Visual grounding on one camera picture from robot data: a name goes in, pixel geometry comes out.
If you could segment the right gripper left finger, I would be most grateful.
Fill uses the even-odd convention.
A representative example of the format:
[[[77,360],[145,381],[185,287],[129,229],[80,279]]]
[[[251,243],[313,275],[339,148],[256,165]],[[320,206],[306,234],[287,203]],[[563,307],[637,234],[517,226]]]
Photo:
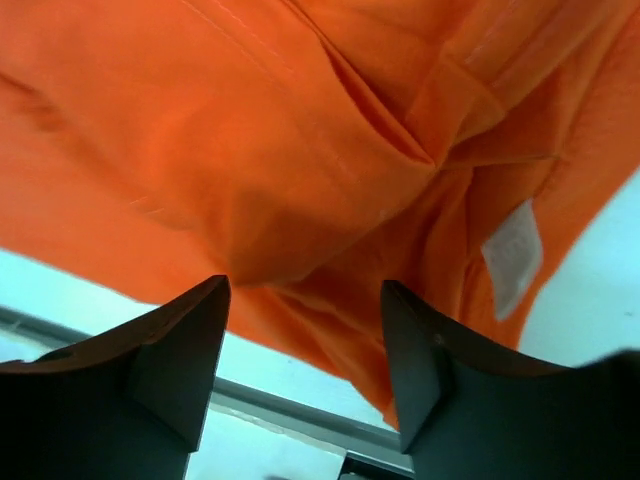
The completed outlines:
[[[140,317],[1,366],[5,479],[181,479],[203,431],[231,289],[214,276]]]

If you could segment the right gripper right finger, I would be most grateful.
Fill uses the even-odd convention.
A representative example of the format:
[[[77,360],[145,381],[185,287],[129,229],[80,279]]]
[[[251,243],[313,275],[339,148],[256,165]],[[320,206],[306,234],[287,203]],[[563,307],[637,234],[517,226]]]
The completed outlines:
[[[504,347],[387,281],[401,449],[419,479],[635,479],[639,354],[564,367]]]

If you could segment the orange t shirt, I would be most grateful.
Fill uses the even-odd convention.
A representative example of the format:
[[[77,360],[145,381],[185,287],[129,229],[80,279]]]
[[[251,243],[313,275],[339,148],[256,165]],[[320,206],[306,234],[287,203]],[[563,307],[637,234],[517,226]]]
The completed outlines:
[[[398,280],[515,347],[639,165],[635,1],[5,1],[1,245],[231,330],[397,420]]]

